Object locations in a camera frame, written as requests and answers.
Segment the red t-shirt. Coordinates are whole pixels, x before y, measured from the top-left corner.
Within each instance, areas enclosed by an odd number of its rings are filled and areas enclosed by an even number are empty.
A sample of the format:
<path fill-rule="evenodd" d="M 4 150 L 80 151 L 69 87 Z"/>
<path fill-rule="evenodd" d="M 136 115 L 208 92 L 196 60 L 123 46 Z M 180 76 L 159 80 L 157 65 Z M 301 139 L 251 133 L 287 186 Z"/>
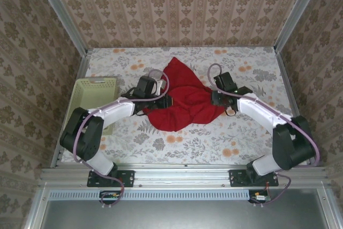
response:
<path fill-rule="evenodd" d="M 194 72 L 173 57 L 164 68 L 169 78 L 167 95 L 173 104 L 162 109 L 143 109 L 150 123 L 158 130 L 179 131 L 190 124 L 209 124 L 225 111 L 225 107 L 211 104 L 212 90 Z"/>

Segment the floral table cloth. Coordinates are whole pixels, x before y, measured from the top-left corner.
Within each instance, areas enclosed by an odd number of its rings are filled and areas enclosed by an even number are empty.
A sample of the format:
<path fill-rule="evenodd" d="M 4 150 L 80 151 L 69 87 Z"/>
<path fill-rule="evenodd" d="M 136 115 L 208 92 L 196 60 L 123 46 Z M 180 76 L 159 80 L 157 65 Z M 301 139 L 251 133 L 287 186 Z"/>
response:
<path fill-rule="evenodd" d="M 252 89 L 270 106 L 292 114 L 272 47 L 98 48 L 87 57 L 85 76 L 115 77 L 119 94 L 176 57 L 205 86 L 220 71 L 229 72 L 239 87 Z M 146 116 L 132 116 L 114 124 L 112 134 L 101 138 L 100 150 L 117 164 L 245 165 L 271 153 L 272 137 L 255 120 L 232 111 L 209 124 L 191 124 L 176 132 L 156 129 Z"/>

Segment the pale green plastic basket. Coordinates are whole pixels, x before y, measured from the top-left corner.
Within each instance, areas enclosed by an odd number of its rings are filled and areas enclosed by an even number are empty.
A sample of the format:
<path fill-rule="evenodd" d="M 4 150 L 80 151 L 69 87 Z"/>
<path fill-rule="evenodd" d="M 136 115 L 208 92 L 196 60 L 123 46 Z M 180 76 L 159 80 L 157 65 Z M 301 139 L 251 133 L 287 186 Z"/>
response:
<path fill-rule="evenodd" d="M 94 109 L 107 105 L 117 98 L 118 86 L 115 77 L 77 79 L 73 87 L 62 128 L 65 128 L 72 112 L 76 108 Z"/>

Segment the small left connector board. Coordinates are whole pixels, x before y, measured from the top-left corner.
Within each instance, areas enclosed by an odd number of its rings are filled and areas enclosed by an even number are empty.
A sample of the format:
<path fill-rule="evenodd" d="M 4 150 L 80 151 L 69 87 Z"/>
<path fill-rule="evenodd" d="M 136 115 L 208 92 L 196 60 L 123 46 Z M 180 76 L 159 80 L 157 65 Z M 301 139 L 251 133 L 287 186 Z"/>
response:
<path fill-rule="evenodd" d="M 99 201 L 102 205 L 112 206 L 121 198 L 120 190 L 104 190 L 99 192 Z"/>

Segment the small connector board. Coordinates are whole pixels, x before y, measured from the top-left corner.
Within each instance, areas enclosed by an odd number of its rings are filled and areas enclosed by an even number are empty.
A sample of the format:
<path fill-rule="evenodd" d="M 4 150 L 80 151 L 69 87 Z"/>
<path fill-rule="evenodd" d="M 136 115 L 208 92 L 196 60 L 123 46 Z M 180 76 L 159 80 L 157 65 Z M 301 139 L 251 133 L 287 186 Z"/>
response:
<path fill-rule="evenodd" d="M 121 198 L 120 190 L 104 190 L 99 192 L 99 201 L 102 205 L 112 206 Z"/>
<path fill-rule="evenodd" d="M 252 204 L 264 204 L 271 200 L 270 193 L 265 190 L 249 190 L 249 202 Z"/>

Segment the small right connector board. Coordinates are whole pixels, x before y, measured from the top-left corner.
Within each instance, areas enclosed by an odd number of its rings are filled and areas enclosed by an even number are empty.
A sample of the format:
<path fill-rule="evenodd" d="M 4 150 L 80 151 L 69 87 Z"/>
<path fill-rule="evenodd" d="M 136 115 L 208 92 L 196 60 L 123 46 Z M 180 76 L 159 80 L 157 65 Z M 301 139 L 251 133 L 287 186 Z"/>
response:
<path fill-rule="evenodd" d="M 271 200 L 270 193 L 265 190 L 249 190 L 249 202 L 252 204 L 264 204 Z"/>

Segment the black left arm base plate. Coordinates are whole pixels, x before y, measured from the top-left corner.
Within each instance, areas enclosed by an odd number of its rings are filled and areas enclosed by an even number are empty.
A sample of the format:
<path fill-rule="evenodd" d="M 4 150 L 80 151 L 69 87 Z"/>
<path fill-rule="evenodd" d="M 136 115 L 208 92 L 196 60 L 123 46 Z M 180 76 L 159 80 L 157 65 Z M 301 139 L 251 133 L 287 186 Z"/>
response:
<path fill-rule="evenodd" d="M 125 187 L 133 187 L 135 181 L 135 172 L 133 170 L 118 170 L 113 175 L 109 175 L 120 180 Z M 102 176 L 97 175 L 95 172 L 90 171 L 87 179 L 88 187 L 120 187 L 120 183 L 110 179 L 105 179 Z"/>

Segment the aluminium mounting rail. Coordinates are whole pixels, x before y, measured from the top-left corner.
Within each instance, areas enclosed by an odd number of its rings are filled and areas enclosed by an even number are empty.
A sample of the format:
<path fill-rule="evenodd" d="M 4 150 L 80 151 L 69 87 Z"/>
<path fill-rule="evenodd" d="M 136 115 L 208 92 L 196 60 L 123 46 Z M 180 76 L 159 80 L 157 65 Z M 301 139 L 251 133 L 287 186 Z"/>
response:
<path fill-rule="evenodd" d="M 229 188 L 229 171 L 245 169 L 244 165 L 175 165 L 175 164 L 121 164 L 119 170 L 135 172 L 134 188 L 144 189 L 219 189 Z M 86 188 L 89 169 L 71 162 L 42 170 L 39 186 L 50 188 Z M 291 178 L 291 189 L 329 187 L 330 180 L 323 167 L 298 167 L 278 175 L 282 188 Z"/>

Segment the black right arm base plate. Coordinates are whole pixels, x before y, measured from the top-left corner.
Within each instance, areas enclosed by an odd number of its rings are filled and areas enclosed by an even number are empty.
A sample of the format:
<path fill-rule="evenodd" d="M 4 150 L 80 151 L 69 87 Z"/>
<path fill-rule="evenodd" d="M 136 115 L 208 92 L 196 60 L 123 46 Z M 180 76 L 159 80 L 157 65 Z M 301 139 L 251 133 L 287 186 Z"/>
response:
<path fill-rule="evenodd" d="M 244 169 L 233 169 L 229 171 L 229 180 L 231 187 L 276 187 L 279 185 L 275 173 L 258 175 L 255 172 L 249 172 Z"/>

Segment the aluminium frame post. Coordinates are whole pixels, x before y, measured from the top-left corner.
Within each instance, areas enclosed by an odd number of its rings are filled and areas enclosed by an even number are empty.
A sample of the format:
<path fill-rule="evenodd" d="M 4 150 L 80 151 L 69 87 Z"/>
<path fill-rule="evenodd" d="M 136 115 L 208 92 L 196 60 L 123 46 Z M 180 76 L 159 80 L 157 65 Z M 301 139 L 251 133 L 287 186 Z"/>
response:
<path fill-rule="evenodd" d="M 57 14 L 78 53 L 81 55 L 81 57 L 86 56 L 88 47 L 86 46 L 85 41 L 82 39 L 81 34 L 76 27 L 76 23 L 72 20 L 72 17 L 69 15 L 68 10 L 63 4 L 62 0 L 48 0 L 48 2 Z"/>
<path fill-rule="evenodd" d="M 306 7 L 308 6 L 310 0 L 296 0 L 291 10 L 288 18 L 286 19 L 285 24 L 282 27 L 282 30 L 279 33 L 279 36 L 274 44 L 274 50 L 276 53 L 280 53 L 285 46 L 287 40 L 291 36 L 295 26 L 299 22 L 301 16 L 303 15 Z"/>

